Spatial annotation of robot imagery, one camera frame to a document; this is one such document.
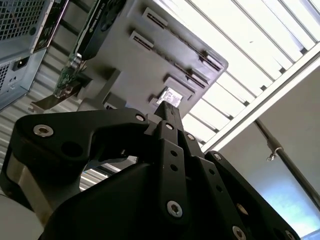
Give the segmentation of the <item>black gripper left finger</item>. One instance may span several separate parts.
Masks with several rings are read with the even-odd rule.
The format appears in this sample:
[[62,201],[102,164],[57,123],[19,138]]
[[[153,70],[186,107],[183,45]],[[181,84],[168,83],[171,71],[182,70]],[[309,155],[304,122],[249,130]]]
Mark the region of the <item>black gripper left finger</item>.
[[1,188],[47,225],[63,203],[86,191],[85,170],[128,156],[138,158],[133,165],[185,165],[178,117],[168,103],[155,119],[133,108],[26,115],[14,125]]

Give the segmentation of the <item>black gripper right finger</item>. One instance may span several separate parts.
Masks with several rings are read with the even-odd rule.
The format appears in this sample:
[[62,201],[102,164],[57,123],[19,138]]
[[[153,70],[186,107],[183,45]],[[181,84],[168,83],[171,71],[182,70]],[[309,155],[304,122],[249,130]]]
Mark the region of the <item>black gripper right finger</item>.
[[190,222],[181,240],[298,240],[295,230],[218,152],[203,153],[177,118]]

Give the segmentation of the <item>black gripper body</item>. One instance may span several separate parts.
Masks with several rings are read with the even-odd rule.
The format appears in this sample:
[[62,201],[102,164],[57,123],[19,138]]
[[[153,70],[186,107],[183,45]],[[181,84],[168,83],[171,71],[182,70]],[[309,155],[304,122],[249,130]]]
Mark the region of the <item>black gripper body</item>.
[[182,163],[135,164],[64,202],[46,240],[229,240],[231,225]]

